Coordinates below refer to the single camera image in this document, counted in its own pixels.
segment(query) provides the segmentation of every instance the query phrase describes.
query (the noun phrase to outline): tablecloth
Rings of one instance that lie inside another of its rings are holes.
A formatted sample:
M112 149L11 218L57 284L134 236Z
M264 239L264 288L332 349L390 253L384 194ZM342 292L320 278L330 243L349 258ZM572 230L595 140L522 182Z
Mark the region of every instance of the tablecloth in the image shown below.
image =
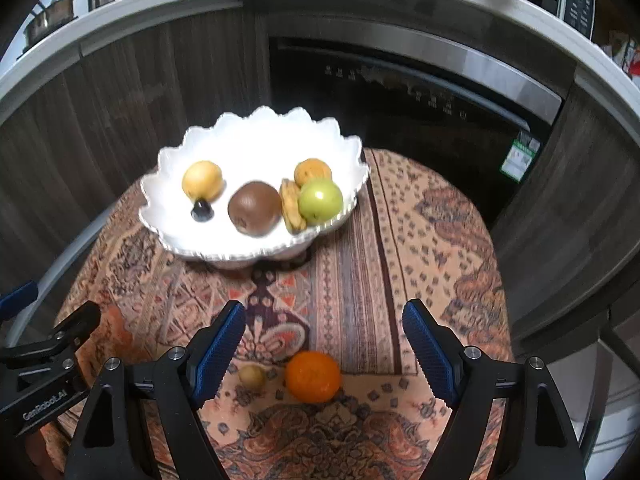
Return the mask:
M132 364L185 346L227 300L247 326L218 396L200 417L232 480L417 479L450 410L436 400L402 331L407 300L421 298L465 344L511 357L504 291L489 233L472 203L439 174L398 154L364 150L371 178L338 231L290 262L220 271L166 252L138 220L139 183L120 198L66 298L59 319L85 300L102 320L78 360L91 381L111 356ZM342 387L324 404L302 404L284 365L303 349L340 364ZM262 392L238 370L266 372ZM82 405L45 431L63 467ZM158 413L145 403L162 476L177 478ZM473 478L484 478L501 422L494 402Z

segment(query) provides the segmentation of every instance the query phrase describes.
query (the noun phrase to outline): fruit bowl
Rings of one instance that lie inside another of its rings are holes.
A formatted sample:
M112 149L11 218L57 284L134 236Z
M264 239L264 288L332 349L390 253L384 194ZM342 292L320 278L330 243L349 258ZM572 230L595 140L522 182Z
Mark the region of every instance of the fruit bowl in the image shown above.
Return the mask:
M247 267L261 258L287 260L309 247L318 235L339 228L353 212L370 171L360 161L361 153L359 137L341 136L334 118L313 121L302 108L278 115L261 107L246 118L225 113L212 128L188 128L177 148L160 150L157 171L141 180L146 205L138 216L167 251L221 269ZM262 237L236 230L226 211L236 190L252 180L279 189L283 178L293 178L299 162L312 157L331 168L344 197L342 211L295 235L287 231L282 218ZM222 194L212 203L214 217L202 223L191 217L193 203L181 187L184 172L198 160L217 164L225 180Z

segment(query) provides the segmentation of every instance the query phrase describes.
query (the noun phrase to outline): green apple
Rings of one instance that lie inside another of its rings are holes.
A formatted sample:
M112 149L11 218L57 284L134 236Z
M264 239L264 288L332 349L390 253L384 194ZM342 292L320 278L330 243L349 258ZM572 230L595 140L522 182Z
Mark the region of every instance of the green apple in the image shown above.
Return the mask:
M342 211L342 192L330 178L315 178L302 186L298 209L309 225L323 224Z

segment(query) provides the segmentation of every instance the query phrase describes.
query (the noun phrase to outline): bolt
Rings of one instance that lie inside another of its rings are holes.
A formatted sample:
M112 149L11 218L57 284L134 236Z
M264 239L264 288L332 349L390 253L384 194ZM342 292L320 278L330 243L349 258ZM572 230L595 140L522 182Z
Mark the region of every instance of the bolt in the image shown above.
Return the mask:
M469 359L479 359L482 355L481 350L477 346L468 346L465 348L465 355Z
M104 363L104 367L107 368L107 370L115 370L118 366L120 366L120 359L117 357L109 357Z
M183 358L184 352L185 350L181 346L174 346L173 348L170 348L167 353L171 361L177 361L178 359Z
M536 370L542 370L542 368L545 366L545 362L539 357L530 357L529 364Z

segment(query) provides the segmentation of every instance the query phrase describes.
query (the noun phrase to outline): white countertop edge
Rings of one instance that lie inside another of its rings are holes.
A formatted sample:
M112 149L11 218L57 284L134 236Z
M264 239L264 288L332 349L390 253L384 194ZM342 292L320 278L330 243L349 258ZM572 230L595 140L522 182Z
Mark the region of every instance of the white countertop edge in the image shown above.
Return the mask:
M1 100L55 53L92 32L143 10L178 0L121 0L81 16L34 46L0 78ZM526 0L459 0L521 25L576 59L611 87L640 120L640 90L603 51L569 25Z

